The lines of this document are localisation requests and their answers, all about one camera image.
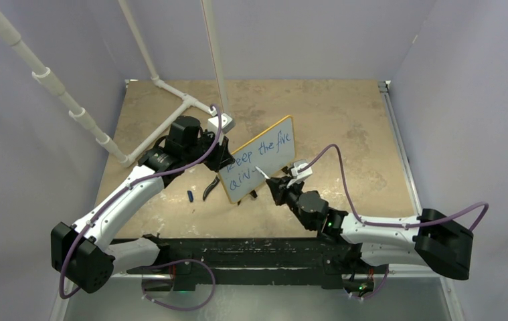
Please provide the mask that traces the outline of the yellow framed whiteboard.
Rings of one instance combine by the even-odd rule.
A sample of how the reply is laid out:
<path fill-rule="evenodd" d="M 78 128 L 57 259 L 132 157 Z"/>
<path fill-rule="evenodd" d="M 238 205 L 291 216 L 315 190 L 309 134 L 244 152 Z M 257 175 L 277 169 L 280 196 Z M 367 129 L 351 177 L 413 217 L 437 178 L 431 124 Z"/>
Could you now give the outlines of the yellow framed whiteboard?
<path fill-rule="evenodd" d="M 219 171 L 221 184 L 231 204 L 241 201 L 296 158 L 294 121 L 285 116 L 233 152 L 234 163 Z"/>

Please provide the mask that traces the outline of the white marker pen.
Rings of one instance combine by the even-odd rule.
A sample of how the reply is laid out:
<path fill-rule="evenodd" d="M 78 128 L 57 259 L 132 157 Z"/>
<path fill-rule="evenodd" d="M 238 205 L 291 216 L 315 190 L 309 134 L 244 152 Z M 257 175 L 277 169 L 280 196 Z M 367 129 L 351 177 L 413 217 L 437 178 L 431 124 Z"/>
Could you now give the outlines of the white marker pen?
<path fill-rule="evenodd" d="M 264 179 L 270 179 L 270 177 L 260 167 L 255 166 L 255 169 L 264 177 Z"/>

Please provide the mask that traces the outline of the blue marker cap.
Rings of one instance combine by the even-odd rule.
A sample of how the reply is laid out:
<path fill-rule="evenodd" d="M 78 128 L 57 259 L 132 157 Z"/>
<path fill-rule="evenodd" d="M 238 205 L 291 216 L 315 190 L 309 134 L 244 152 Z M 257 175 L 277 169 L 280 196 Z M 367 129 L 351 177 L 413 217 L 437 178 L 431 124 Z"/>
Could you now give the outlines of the blue marker cap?
<path fill-rule="evenodd" d="M 189 199 L 190 203 L 194 202 L 194 196 L 193 196 L 193 193 L 191 191 L 187 191 L 187 196 L 188 196 L 188 199 Z"/>

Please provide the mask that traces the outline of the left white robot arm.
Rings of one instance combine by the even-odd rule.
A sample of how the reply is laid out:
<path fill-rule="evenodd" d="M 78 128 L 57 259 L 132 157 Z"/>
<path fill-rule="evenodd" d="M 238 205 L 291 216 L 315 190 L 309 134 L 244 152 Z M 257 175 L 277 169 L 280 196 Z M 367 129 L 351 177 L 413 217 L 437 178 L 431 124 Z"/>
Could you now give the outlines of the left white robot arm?
<path fill-rule="evenodd" d="M 144 152 L 128 177 L 101 204 L 71 225 L 58 223 L 50 233 L 50 244 L 52 267 L 60 273 L 60 297 L 70 298 L 78 290 L 93 293 L 111 275 L 133 268 L 164 272 L 169 255 L 156 237 L 112 241 L 147 201 L 185 170 L 204 164 L 217 173 L 232 164 L 225 135 L 234 126 L 226 113 L 210 118 L 206 128 L 192 116 L 177 117 L 168 134 Z"/>

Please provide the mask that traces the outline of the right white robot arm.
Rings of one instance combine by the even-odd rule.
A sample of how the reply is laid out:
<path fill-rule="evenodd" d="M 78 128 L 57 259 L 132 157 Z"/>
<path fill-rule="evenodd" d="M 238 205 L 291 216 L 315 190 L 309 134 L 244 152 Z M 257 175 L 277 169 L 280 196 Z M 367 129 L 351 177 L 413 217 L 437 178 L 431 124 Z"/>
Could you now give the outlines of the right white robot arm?
<path fill-rule="evenodd" d="M 473 232 L 435 209 L 388 223 L 356 219 L 332 208 L 317 191 L 303 191 L 290 177 L 265 180 L 276 205 L 286 205 L 301 225 L 319 239 L 356 248 L 345 255 L 347 267 L 362 272 L 371 266 L 422 265 L 453 280 L 470 277 Z"/>

